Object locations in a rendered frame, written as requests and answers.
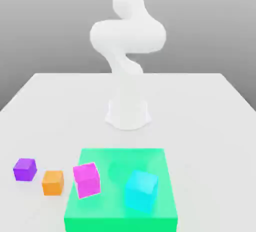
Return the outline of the small purple cube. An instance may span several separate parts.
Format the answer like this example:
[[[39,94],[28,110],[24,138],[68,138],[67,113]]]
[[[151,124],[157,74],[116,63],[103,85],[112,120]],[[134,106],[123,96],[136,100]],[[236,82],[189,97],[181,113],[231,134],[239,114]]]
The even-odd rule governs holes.
[[[37,172],[34,158],[20,158],[13,167],[16,181],[31,182]]]

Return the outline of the small orange cube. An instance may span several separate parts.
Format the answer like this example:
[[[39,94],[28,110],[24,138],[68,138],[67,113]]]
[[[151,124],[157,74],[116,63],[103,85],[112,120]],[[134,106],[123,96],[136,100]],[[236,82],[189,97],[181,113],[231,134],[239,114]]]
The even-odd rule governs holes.
[[[61,170],[47,170],[42,179],[45,196],[60,196],[64,188],[64,174]]]

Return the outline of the small cyan cube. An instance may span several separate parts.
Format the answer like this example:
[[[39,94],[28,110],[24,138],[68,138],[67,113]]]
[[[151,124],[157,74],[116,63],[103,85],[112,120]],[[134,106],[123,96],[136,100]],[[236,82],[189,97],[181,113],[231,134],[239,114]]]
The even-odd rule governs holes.
[[[158,194],[158,176],[145,171],[134,170],[124,189],[127,208],[150,213]]]

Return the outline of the small magenta cube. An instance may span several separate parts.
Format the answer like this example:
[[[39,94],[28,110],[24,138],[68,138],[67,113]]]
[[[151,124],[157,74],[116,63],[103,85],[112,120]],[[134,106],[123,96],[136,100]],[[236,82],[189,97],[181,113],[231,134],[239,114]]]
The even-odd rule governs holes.
[[[79,199],[101,192],[100,174],[94,162],[74,166],[73,176]]]

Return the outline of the large green box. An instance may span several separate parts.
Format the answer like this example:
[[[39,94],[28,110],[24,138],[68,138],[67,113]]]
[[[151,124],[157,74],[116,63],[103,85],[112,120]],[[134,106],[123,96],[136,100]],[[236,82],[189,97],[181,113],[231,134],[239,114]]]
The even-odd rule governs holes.
[[[65,232],[177,232],[178,214],[162,148],[83,148],[78,163],[94,162],[101,192],[79,199],[72,186],[64,214]],[[151,212],[125,205],[125,185],[134,170],[158,177]]]

